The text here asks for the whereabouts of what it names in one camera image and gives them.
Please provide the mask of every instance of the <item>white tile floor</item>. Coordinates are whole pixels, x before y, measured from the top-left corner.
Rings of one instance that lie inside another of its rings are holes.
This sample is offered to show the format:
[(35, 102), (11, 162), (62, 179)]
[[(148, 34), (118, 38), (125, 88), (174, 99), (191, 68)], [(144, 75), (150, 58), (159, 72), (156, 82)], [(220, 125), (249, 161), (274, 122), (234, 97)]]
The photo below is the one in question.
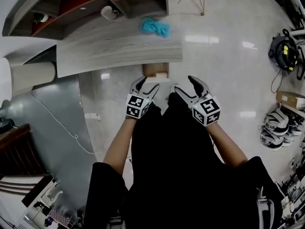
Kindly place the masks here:
[[(196, 11), (188, 0), (177, 7), (170, 0), (170, 13), (179, 9)], [(272, 37), (291, 22), (274, 0), (205, 0), (205, 15), (180, 15), (183, 31), (183, 62), (170, 65), (169, 83), (161, 83), (155, 97), (166, 109), (170, 84), (178, 83), (194, 94), (187, 76), (205, 81), (222, 106), (220, 125), (251, 158), (260, 156), (273, 179), (289, 173), (289, 162), (300, 153), (299, 138), (276, 152), (260, 143), (259, 125), (275, 105), (271, 81), (278, 69), (268, 58)], [(101, 80), (101, 73), (110, 79)], [(101, 136), (96, 151), (106, 152), (124, 119), (125, 98), (130, 84), (142, 74), (140, 66), (127, 66), (92, 73), (97, 112), (102, 117)], [(283, 90), (305, 93), (295, 74), (283, 79)], [(132, 184), (131, 165), (124, 172), (127, 186)]]

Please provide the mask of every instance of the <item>black and white marker cube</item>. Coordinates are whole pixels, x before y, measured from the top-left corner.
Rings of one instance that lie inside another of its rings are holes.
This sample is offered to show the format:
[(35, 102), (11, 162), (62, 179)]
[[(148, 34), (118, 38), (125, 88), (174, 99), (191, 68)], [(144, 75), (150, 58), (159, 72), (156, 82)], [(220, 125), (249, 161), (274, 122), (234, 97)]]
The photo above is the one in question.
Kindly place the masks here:
[(221, 107), (216, 97), (209, 95), (207, 99), (194, 104), (192, 111), (193, 117), (202, 125), (207, 126), (218, 121)]
[(126, 115), (140, 119), (148, 110), (151, 100), (128, 94), (126, 99)]

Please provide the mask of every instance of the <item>blue cloth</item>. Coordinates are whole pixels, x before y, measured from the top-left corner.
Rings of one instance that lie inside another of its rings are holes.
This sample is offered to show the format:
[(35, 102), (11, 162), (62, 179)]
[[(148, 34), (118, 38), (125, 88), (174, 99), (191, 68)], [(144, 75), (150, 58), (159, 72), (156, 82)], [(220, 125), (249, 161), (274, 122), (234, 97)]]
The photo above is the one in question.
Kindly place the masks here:
[(170, 25), (159, 21), (154, 21), (151, 18), (144, 18), (141, 25), (143, 32), (155, 32), (159, 36), (168, 37), (170, 35)]

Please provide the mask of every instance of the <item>vacuum cleaner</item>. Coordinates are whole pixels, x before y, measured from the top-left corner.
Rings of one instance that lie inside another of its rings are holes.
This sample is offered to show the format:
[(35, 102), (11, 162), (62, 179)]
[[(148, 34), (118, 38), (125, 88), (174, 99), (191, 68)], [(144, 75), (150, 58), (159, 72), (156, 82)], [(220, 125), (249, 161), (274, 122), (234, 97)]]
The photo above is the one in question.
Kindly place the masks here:
[(303, 50), (296, 45), (288, 30), (283, 29), (283, 36), (278, 34), (277, 37), (273, 37), (268, 56), (273, 63), (288, 73), (291, 73), (297, 67), (297, 79), (301, 80), (303, 78), (305, 72)]

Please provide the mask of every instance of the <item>cardboard box on shelf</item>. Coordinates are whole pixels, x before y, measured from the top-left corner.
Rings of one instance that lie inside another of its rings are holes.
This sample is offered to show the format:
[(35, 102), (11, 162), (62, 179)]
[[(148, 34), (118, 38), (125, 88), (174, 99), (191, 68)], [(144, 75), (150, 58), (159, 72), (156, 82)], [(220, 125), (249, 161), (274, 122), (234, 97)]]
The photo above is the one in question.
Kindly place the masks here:
[(142, 65), (142, 72), (147, 76), (146, 82), (169, 82), (169, 63), (146, 63)]
[(300, 94), (278, 91), (276, 100), (296, 109), (305, 108), (305, 96)]

